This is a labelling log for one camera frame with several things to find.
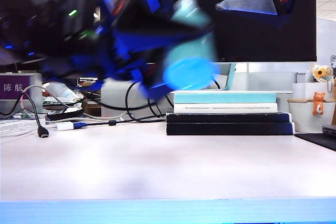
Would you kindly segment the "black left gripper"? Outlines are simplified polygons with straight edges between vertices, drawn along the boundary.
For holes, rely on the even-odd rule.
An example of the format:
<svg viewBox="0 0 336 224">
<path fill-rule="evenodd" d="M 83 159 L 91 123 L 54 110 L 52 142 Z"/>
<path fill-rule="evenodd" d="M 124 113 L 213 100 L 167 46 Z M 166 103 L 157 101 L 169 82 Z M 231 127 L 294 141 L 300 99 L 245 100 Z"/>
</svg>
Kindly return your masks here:
<svg viewBox="0 0 336 224">
<path fill-rule="evenodd" d="M 99 78 L 142 82 L 146 59 L 162 59 L 167 50 L 209 35 L 212 21 L 191 24 L 148 18 L 145 0 L 95 0 L 102 21 L 93 29 L 88 48 L 89 72 Z"/>
</svg>

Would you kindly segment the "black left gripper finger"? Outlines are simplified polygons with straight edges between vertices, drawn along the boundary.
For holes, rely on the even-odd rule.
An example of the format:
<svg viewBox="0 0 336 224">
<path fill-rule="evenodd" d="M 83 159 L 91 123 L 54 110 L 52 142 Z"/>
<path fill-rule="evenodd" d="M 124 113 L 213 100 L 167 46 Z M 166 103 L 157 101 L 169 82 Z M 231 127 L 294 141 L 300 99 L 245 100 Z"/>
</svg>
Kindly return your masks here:
<svg viewBox="0 0 336 224">
<path fill-rule="evenodd" d="M 153 68 L 122 69 L 104 79 L 104 100 L 120 100 L 126 95 L 127 88 L 135 83 L 136 91 L 142 99 L 157 101 L 174 91 L 164 80 L 163 73 Z"/>
</svg>

